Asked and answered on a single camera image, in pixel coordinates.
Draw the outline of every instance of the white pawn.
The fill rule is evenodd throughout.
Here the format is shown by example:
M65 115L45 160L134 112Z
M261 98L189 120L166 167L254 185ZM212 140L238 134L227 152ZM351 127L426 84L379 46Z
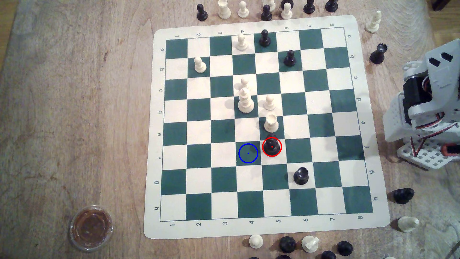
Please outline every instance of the white pawn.
M290 3L284 4L284 10L281 12L281 17L285 20L289 20L292 18L292 11L291 11Z
M366 24L366 31L369 33L376 33L379 30L381 19L382 14L380 11L377 11L374 16L372 16L372 20Z
M241 88L240 90L238 109L243 113L250 113L254 110L254 101L251 99L251 94L247 88Z
M319 239L308 235L302 239L302 248L307 253L314 253L318 249Z
M238 43L236 44L236 49L239 51L244 51L247 48L246 36L244 34L238 35Z
M219 17L222 19L228 19L231 15L231 11L228 8L227 0L219 0Z
M404 216L398 219L398 227L405 233L412 232L419 224L420 221L416 217Z
M200 57L196 57L194 61L195 61L195 71L196 72L203 73L204 71L206 71L206 64L203 62L203 60L201 60Z
M246 18L249 15L249 10L246 8L246 2L240 2L240 9L238 10L238 16L241 18Z
M264 244L264 240L262 239L260 235L252 235L249 238L249 245L252 248L255 248L255 249L261 248L263 244Z

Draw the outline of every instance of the black chess piece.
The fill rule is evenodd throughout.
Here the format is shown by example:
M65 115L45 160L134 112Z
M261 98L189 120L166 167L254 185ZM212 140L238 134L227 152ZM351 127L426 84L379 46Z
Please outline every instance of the black chess piece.
M202 4L198 4L196 9L198 10L196 18L200 21L205 21L207 19L207 12L204 10L204 6Z
M341 256L349 256L353 252L353 246L348 241L340 241L337 244L337 252Z
M272 14L270 12L270 6L269 5L264 5L264 11L260 15L260 19L262 19L262 21L271 21L272 17L273 16L272 16Z
M294 50L288 51L287 56L284 58L283 63L286 66L294 66L295 65L295 57L294 57Z
M268 37L268 31L266 29L263 29L261 35L262 36L260 37L259 44L262 47L268 47L271 43L271 39L270 37Z
M335 11L337 11L337 8L339 7L339 5L337 4L337 1L338 1L338 0L329 0L329 1L326 3L326 6L325 6L326 11L328 11L328 12L335 12Z
M377 45L377 50L371 53L369 57L370 61L374 64L381 64L385 59L385 52L387 51L387 46L384 43Z
M304 13L312 14L315 11L314 2L315 0L307 0L307 4L304 6Z

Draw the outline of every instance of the white square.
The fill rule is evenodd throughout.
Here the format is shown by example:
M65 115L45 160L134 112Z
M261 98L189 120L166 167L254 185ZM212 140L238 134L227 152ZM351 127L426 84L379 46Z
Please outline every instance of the white square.
M304 72L290 71L280 73L281 93L303 93L305 92Z
M211 121L187 122L187 145L211 143Z
M162 195L160 220L185 220L186 200L186 194Z
M256 53L256 74L278 73L278 52Z
M163 146L163 170L187 168L187 145Z
M187 121L187 100L165 101L165 123Z
M260 141L259 118L235 119L235 141Z
M209 38L188 39L187 56L189 58L209 57Z
M349 67L328 68L326 72L328 73L329 90L353 89Z
M318 214L346 213L342 187L316 188Z
M294 173L300 168L305 167L308 170L308 181L306 184L298 185L294 182ZM313 171L312 162L287 164L287 181L289 189L313 189L315 188L315 172Z
M324 49L302 49L300 51L303 70L318 70L326 69L326 58L324 57Z
M237 218L238 217L238 193L211 193L211 217L212 218Z
M210 97L210 77L193 77L187 79L187 99L204 99Z
M321 29L322 47L346 47L345 32L343 28Z
M310 137L307 114L283 116L283 125L285 139L305 139Z
M264 191L264 216L290 216L291 198L289 190Z
M338 161L335 137L310 138L311 158L313 162Z
M211 143L211 167L236 166L235 142Z
M364 160L339 161L342 186L368 186L368 176Z
M211 56L209 57L209 73L212 77L233 75L233 56Z
M336 136L360 135L356 112L335 112L332 114Z
M299 31L284 31L276 33L278 51L300 50Z
M261 191L263 189L261 165L236 167L236 190L238 192Z
M211 98L211 120L235 118L235 99L230 97Z
M305 92L308 114L331 113L331 95L329 91Z
M165 79L185 79L188 77L187 59L166 59Z

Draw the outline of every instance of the green square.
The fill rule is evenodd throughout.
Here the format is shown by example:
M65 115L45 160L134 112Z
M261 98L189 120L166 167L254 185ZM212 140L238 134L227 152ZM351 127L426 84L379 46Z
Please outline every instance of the green square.
M167 40L166 58L180 59L187 57L187 39Z
M289 196L292 216L318 215L315 189L292 189Z
M233 96L233 76L211 77L211 98Z
M305 92L329 90L328 74L325 69L304 71Z
M289 189L288 185L288 167L282 165L263 165L262 181L264 190L281 190Z
M294 50L294 57L295 57L295 65L293 66L286 66L284 62L284 58L287 56L287 51L278 52L278 64L280 66L280 72L287 72L287 71L300 71L302 70L302 61L300 57L300 50Z
M348 50L346 47L332 47L324 49L326 68L349 67Z
M209 53L211 56L231 55L231 36L209 38Z
M260 165L261 152L262 151L260 151L259 141L237 142L236 143L236 165Z
M281 94L283 115L299 115L307 113L305 93Z
M235 142L235 120L212 120L211 143Z
M356 112L356 99L353 89L332 90L329 93L332 112Z
M321 29L299 31L300 49L322 48Z
M344 192L345 211L354 213L373 213L369 186L342 187Z
M316 188L342 186L339 162L313 163Z
M257 94L280 94L280 73L257 74Z
M259 109L257 108L257 95L252 95L251 99L254 102L254 109L251 112L244 113L241 112L240 109L238 109L238 102L240 101L239 96L235 96L233 98L234 104L235 104L235 118L240 119L240 118L255 118L259 116Z
M161 172L161 195L185 194L186 170L163 170Z
M185 220L212 219L211 194L187 194Z
M360 135L335 137L339 161L364 160L364 150Z
M187 144L187 123L174 122L163 124L163 145L186 145Z
M286 139L288 163L311 162L310 139Z
M262 191L238 193L239 218L262 218L263 216L264 193Z
M278 47L276 46L276 32L269 32L268 37L271 40L270 45L268 47L262 47L259 44L259 40L261 38L261 34L254 34L254 50L256 53L265 53L265 52L277 52Z
M211 167L211 144L187 145L187 168Z
M211 99L187 100L187 121L210 120Z
M211 169L212 192L236 192L236 167Z
M209 76L209 57L202 57L201 60L206 64L206 70L203 73L198 73L195 70L195 58L189 58L187 61L187 75L188 78L193 77L208 77Z
M332 113L309 114L310 138L335 136Z

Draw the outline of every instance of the black pawn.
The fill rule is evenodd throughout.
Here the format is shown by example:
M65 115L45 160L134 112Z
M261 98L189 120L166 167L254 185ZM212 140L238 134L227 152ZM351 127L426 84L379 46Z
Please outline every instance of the black pawn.
M270 37L268 37L268 31L266 29L263 29L261 35L262 36L260 37L259 44L262 47L268 47L271 43L271 39Z
M335 12L337 11L337 8L339 7L339 5L337 4L337 1L338 0L329 0L327 3L326 3L326 11L328 12Z
M415 192L411 188L404 188L395 190L393 193L393 197L395 198L395 202L397 204L406 204L408 203L414 196Z
M295 250L295 240L290 236L284 236L280 239L280 249L283 253L292 253Z
M204 6L202 4L198 4L196 9L198 10L196 18L200 21L205 21L207 19L207 12L204 10Z
M377 45L377 50L371 53L371 56L369 59L371 60L372 63L374 64L381 64L383 60L385 59L385 52L388 48L386 47L386 44L381 43Z
M349 256L353 252L353 246L348 241L340 241L337 244L337 252L341 256Z
M294 50L288 51L287 56L284 58L283 63L286 66L294 66L295 65L295 57L294 57Z
M262 21L271 21L272 14L270 12L270 6L269 5L264 5L264 11L260 15L260 18Z

